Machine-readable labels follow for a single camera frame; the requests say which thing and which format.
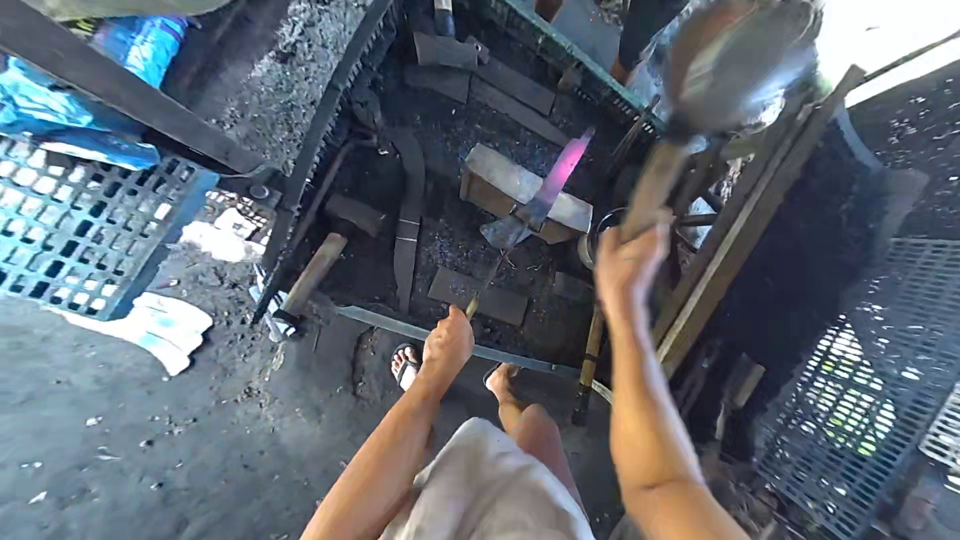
wooden beam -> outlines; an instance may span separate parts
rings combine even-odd
[[[775,168],[767,167],[770,172],[761,178],[764,182],[758,184],[747,197],[730,230],[710,258],[703,276],[693,287],[683,309],[660,342],[657,358],[663,364],[663,370],[668,377],[683,362],[710,315],[760,240],[783,196],[800,177],[801,167],[813,153],[833,112],[843,103],[847,92],[863,79],[863,75],[864,71],[856,66],[847,71],[827,100],[802,122],[796,142],[783,152],[780,165]]]
[[[808,99],[808,96],[787,102],[787,106],[780,113],[780,118],[767,130],[768,133],[763,137],[756,157],[746,166],[740,179],[733,186],[733,194],[730,200],[720,210],[716,222],[707,234],[707,238],[697,250],[696,257],[690,262],[690,267],[686,270],[680,282],[677,283],[670,299],[660,310],[657,322],[654,325],[655,344],[659,345],[663,337],[666,336],[670,326],[689,299],[690,293],[693,292],[693,288],[704,275],[707,265],[720,247],[720,242],[723,241],[723,238],[731,229],[737,215],[743,210],[743,206],[746,204],[749,195],[754,191],[754,187],[758,183],[765,185],[765,182],[770,178],[770,174],[764,175],[764,173],[777,168],[786,151],[797,137],[806,116],[809,114],[809,108],[802,108],[804,99]]]

metal sheet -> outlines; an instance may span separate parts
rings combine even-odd
[[[423,189],[426,183],[426,167],[423,150],[408,128],[393,128],[388,137],[400,153],[406,173],[406,189],[400,204],[400,217],[396,223],[394,244],[394,276],[400,312],[410,310],[410,293],[414,286],[414,270],[417,263],[417,241],[420,236],[420,214],[423,208]]]
[[[362,307],[337,307],[337,314],[343,315],[348,319],[364,322],[371,326],[392,331],[407,337],[412,337],[420,341],[426,339],[426,336],[430,334],[430,331],[424,330],[420,327],[407,324],[402,321],[397,321],[396,319],[392,319],[379,313],[374,313],[367,309],[363,309]],[[550,362],[544,362],[543,360],[537,360],[527,356],[511,355],[510,353],[504,353],[503,351],[497,351],[496,349],[491,349],[490,347],[484,347],[482,345],[473,346],[473,355],[478,358],[493,360],[494,362],[514,364],[527,369],[532,369],[534,371],[552,373],[554,375],[559,375],[564,379],[576,380],[580,377],[580,370],[570,366],[551,364]]]
[[[466,309],[474,292],[480,290],[482,285],[480,280],[440,267],[426,295],[434,300]],[[523,324],[523,315],[527,312],[527,303],[528,299],[525,296],[488,286],[480,293],[477,312],[520,326]]]
[[[484,50],[487,49],[483,43],[477,41],[476,37],[473,36],[467,38],[467,43],[479,44]],[[538,85],[532,79],[521,75],[520,72],[502,61],[490,57],[487,63],[476,66],[473,73],[544,116],[548,116],[553,109],[553,100],[557,97],[556,94],[545,86]]]
[[[564,132],[560,131],[560,128],[551,124],[545,117],[503,93],[503,91],[494,88],[489,83],[474,79],[470,84],[470,96],[494,110],[503,112],[524,128],[554,144],[565,146],[570,141],[570,137],[566,136]]]
[[[403,81],[408,86],[429,88],[446,97],[467,102],[470,92],[470,74],[468,71],[442,65],[405,65]]]

person's leg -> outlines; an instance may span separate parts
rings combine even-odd
[[[650,39],[669,24],[685,5],[686,0],[633,0],[623,21],[620,47],[610,69],[611,76],[626,85]]]
[[[570,464],[564,454],[557,423],[546,413],[543,405],[526,405],[518,400],[510,389],[510,380],[517,369],[510,364],[501,364],[487,379],[487,388],[499,404],[497,414],[500,424],[521,450],[546,465],[583,508],[584,503],[577,491],[577,484],[573,481],[573,473],[570,472]]]

blurred hammer head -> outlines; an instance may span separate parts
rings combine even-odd
[[[802,0],[761,9],[724,0],[695,12],[670,49],[665,85],[676,120],[719,133],[759,116],[813,68],[819,22]]]
[[[351,226],[345,226],[343,222],[349,222],[364,233],[377,236],[387,220],[387,214],[384,212],[339,193],[330,195],[324,205],[324,213],[332,218],[343,220],[334,227],[340,233],[348,233]]]

metal frame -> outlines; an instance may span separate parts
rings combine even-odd
[[[275,233],[264,255],[273,267],[296,218],[302,185],[21,0],[0,0],[0,12],[0,52],[126,114],[168,139],[161,146],[182,145],[197,154],[189,158],[221,173],[219,187],[276,209]]]

